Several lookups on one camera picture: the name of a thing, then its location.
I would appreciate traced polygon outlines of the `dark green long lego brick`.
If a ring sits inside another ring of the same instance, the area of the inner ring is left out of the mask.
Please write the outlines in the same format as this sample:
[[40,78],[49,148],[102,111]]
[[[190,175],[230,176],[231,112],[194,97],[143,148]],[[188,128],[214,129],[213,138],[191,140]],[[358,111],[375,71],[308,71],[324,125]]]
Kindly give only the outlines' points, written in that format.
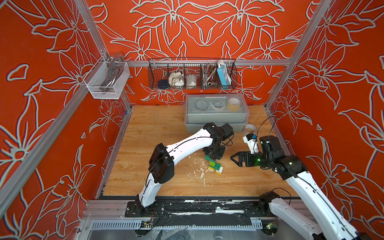
[[209,170],[212,171],[212,172],[221,172],[222,171],[222,166],[218,163],[213,163],[213,162],[210,162],[209,164]]

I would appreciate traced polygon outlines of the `white lego brick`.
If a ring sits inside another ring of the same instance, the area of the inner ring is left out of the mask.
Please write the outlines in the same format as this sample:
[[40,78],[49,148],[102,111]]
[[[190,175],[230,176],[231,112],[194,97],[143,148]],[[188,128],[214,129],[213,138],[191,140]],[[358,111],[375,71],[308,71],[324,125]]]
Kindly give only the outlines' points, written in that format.
[[223,167],[220,167],[218,170],[216,170],[216,174],[221,175],[223,172],[223,169],[224,169]]

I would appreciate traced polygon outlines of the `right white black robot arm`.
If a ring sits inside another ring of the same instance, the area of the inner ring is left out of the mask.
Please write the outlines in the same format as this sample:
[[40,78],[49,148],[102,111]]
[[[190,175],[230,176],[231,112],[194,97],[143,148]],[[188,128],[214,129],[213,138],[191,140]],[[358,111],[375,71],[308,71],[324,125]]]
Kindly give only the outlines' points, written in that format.
[[299,195],[314,220],[293,209],[274,191],[260,196],[258,209],[261,214],[280,218],[306,240],[370,239],[368,234],[358,232],[337,211],[300,158],[285,155],[277,137],[257,139],[255,134],[249,133],[243,137],[243,141],[249,151],[238,152],[232,155],[231,160],[239,167],[260,167],[279,174]]

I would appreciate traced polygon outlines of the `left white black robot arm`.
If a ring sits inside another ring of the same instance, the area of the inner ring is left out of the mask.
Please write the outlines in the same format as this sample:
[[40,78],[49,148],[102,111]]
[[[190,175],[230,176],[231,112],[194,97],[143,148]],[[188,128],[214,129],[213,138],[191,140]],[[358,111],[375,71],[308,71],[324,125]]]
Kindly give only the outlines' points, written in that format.
[[168,146],[158,144],[149,160],[149,174],[143,190],[136,197],[136,204],[140,209],[151,206],[162,185],[174,177],[175,166],[194,152],[202,150],[210,159],[220,160],[233,136],[234,130],[230,124],[219,127],[214,123],[207,123],[195,134],[178,143]]

